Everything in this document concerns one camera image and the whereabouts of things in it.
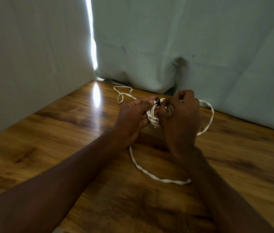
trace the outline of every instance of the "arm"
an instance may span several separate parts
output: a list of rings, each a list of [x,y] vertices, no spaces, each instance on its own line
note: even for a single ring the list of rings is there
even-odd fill
[[[55,167],[0,194],[0,233],[52,232],[88,183],[147,124],[155,96],[125,103],[116,125]]]
[[[208,164],[195,139],[201,125],[199,100],[191,90],[167,98],[174,111],[161,106],[159,122],[172,154],[186,171],[199,195],[209,207],[221,232],[274,232],[274,228]]]

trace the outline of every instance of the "wooden table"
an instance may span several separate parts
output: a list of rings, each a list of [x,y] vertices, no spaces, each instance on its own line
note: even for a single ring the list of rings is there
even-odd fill
[[[91,82],[0,132],[0,193],[54,166],[111,128],[119,111],[112,87]],[[132,94],[152,93],[135,89]],[[211,113],[202,110],[205,125]],[[215,112],[208,131],[196,143],[217,172],[274,226],[274,130]],[[152,174],[187,180],[160,129],[144,128],[132,149],[137,163]],[[151,179],[133,165],[128,149],[91,182],[62,226],[71,233],[216,231],[192,184]]]

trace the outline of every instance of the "person's right hand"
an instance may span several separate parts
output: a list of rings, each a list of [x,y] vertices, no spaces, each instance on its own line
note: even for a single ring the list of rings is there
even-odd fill
[[[172,114],[166,111],[167,105],[173,107]],[[199,100],[194,98],[192,90],[180,91],[174,97],[166,98],[158,111],[158,118],[172,153],[176,154],[194,147],[201,126],[201,111]]]

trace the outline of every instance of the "white cord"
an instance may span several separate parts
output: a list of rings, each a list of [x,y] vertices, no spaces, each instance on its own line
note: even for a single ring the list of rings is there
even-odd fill
[[[119,92],[116,88],[130,88],[131,90],[130,90],[129,94],[127,94],[127,93]],[[119,94],[118,97],[117,97],[117,99],[116,99],[119,104],[121,104],[123,102],[123,100],[124,100],[124,96],[123,95],[127,95],[127,96],[129,96],[129,97],[131,97],[131,98],[133,98],[133,99],[136,100],[136,98],[131,95],[131,93],[133,91],[133,89],[131,87],[127,87],[127,86],[114,86],[113,89]],[[209,104],[206,101],[202,101],[202,100],[199,100],[199,102],[205,103],[211,109],[212,115],[211,115],[211,118],[210,118],[210,121],[209,121],[208,125],[204,128],[204,130],[202,130],[201,132],[197,133],[197,136],[200,135],[200,134],[202,134],[202,133],[204,133],[209,128],[209,125],[211,124],[212,119],[213,119],[214,114],[215,114],[214,109],[212,108],[211,104]],[[152,123],[155,127],[161,127],[160,124],[159,124],[159,122],[158,122],[159,119],[154,116],[154,110],[155,110],[156,104],[157,104],[157,102],[154,101],[153,107],[150,110],[147,111],[147,118],[148,118],[149,122]],[[173,107],[171,105],[168,105],[167,108],[168,108],[169,113],[171,114],[173,112]],[[132,158],[132,161],[135,164],[135,166],[138,169],[140,169],[141,171],[143,171],[145,174],[149,175],[154,180],[165,182],[165,183],[171,183],[172,182],[172,183],[176,183],[176,184],[179,184],[179,185],[185,185],[185,184],[191,183],[190,179],[187,180],[186,182],[184,182],[184,181],[172,181],[172,180],[168,180],[168,179],[159,179],[158,177],[156,177],[153,174],[149,173],[147,170],[144,170],[141,166],[139,166],[136,163],[136,161],[135,161],[135,159],[133,157],[133,151],[132,151],[131,146],[130,146],[130,154],[131,154],[131,158]]]

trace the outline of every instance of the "coiled white cable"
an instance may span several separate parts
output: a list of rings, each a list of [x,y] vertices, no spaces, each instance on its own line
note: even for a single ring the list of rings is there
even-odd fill
[[[130,88],[131,90],[130,90],[129,94],[127,94],[127,93],[119,92],[116,88]],[[131,95],[131,93],[133,91],[133,89],[131,87],[127,87],[127,86],[114,86],[113,89],[119,94],[118,97],[117,97],[117,99],[116,99],[119,104],[121,104],[124,101],[124,96],[123,95],[127,95],[127,96],[129,96],[129,97],[131,97],[131,98],[133,98],[133,99],[136,100],[136,98]],[[211,115],[211,118],[210,118],[210,121],[209,121],[208,125],[201,132],[197,133],[197,136],[200,135],[200,134],[202,134],[202,133],[204,133],[209,128],[209,125],[211,124],[212,119],[213,119],[214,114],[215,114],[214,109],[212,108],[211,104],[209,104],[208,102],[203,101],[203,100],[199,100],[199,102],[205,103],[207,105],[207,107],[209,107],[211,109],[212,115]],[[150,110],[147,111],[147,118],[148,118],[149,122],[152,123],[155,127],[161,127],[159,125],[159,122],[158,122],[159,119],[154,116],[154,110],[155,110],[156,105],[157,105],[157,102],[154,101],[153,107]],[[173,112],[173,107],[171,105],[168,105],[167,108],[168,108],[169,113],[171,114]],[[154,180],[165,182],[165,183],[171,183],[172,182],[172,183],[179,184],[179,185],[185,185],[185,184],[191,183],[190,179],[187,180],[186,182],[184,182],[184,181],[172,181],[172,180],[168,180],[168,179],[159,179],[158,177],[156,177],[153,174],[149,173],[147,170],[144,170],[140,165],[138,165],[136,163],[136,161],[135,161],[135,159],[133,157],[133,151],[132,151],[131,146],[130,146],[130,154],[131,154],[131,158],[132,158],[132,161],[135,164],[135,166],[138,169],[140,169],[141,171],[143,171],[145,174],[149,175]]]

